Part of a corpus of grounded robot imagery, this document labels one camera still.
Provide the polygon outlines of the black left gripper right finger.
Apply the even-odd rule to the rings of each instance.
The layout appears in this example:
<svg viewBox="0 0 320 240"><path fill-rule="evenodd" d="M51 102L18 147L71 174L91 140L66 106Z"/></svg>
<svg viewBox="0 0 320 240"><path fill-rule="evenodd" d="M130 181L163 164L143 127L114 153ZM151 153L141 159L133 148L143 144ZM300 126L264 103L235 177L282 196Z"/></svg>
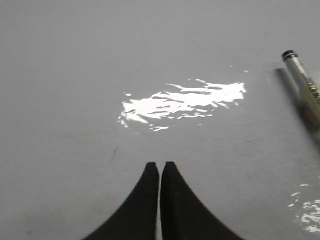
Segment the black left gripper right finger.
<svg viewBox="0 0 320 240"><path fill-rule="evenodd" d="M241 239L203 205L174 162L162 173L160 219L164 240Z"/></svg>

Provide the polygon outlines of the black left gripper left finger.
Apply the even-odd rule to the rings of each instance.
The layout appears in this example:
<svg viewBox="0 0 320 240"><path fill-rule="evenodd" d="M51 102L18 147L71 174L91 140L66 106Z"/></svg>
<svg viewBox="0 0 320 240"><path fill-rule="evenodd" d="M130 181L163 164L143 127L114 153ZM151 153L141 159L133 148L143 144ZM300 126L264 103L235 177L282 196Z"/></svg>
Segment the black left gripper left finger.
<svg viewBox="0 0 320 240"><path fill-rule="evenodd" d="M159 182L160 174L156 163L147 163L141 178L123 204L86 239L156 239Z"/></svg>

